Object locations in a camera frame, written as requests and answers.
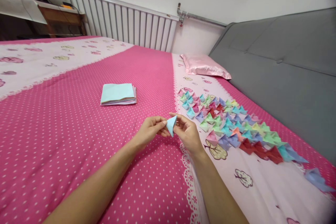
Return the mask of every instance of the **printed bedspread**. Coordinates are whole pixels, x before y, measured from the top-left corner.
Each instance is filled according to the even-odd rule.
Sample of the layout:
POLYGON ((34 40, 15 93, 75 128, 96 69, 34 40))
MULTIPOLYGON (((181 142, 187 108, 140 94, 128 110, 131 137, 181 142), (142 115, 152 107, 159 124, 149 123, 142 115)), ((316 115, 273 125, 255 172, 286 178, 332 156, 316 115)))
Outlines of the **printed bedspread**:
MULTIPOLYGON (((226 80, 184 70, 178 55, 104 37, 0 42, 0 222, 41 223, 146 117, 185 115, 177 95, 183 89, 236 99, 310 162, 276 165, 233 147, 213 156, 208 133, 199 129, 251 224, 325 223, 333 195, 319 191, 303 171, 318 167, 335 187, 335 167, 226 80), (138 103, 100 106, 106 83, 132 83, 138 103)), ((177 136, 157 136, 135 158, 100 220, 208 222, 192 161, 177 136)))

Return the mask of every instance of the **white radiator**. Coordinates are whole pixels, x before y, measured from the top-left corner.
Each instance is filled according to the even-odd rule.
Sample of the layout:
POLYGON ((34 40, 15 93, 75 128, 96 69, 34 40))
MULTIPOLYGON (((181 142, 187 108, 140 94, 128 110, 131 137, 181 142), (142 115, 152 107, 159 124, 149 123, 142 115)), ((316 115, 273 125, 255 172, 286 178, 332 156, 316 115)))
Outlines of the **white radiator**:
POLYGON ((84 12, 88 35, 171 52, 179 17, 118 0, 65 0, 84 12))

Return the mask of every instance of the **gray headboard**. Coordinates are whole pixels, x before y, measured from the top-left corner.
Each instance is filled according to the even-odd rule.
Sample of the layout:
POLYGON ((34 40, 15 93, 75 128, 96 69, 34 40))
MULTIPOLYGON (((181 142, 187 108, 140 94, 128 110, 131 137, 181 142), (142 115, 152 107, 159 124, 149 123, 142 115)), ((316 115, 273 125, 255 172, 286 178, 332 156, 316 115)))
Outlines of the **gray headboard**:
POLYGON ((232 85, 336 165, 336 8, 232 23, 210 57, 232 85))

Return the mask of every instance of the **pink bedsheet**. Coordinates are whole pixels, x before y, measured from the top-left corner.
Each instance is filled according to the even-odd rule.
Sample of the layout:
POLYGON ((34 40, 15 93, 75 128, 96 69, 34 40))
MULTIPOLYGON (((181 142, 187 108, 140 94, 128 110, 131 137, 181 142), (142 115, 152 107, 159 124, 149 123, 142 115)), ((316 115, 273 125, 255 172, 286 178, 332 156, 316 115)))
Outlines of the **pink bedsheet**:
MULTIPOLYGON (((146 117, 168 117, 174 102, 171 54, 138 46, 0 101, 0 222, 42 222, 146 117), (106 83, 132 83, 138 103, 100 106, 106 83)), ((190 223, 182 156, 176 136, 156 137, 100 222, 190 223)))

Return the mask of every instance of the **pink pillow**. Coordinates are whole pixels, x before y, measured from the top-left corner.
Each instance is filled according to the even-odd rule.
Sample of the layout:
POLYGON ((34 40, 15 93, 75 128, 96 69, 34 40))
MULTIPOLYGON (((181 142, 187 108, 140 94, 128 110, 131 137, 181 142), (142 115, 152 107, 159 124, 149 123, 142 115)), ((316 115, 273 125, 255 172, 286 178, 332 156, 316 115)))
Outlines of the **pink pillow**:
POLYGON ((231 79, 231 75, 221 65, 216 63, 208 55, 204 54, 182 54, 185 72, 189 75, 217 75, 224 79, 231 79))

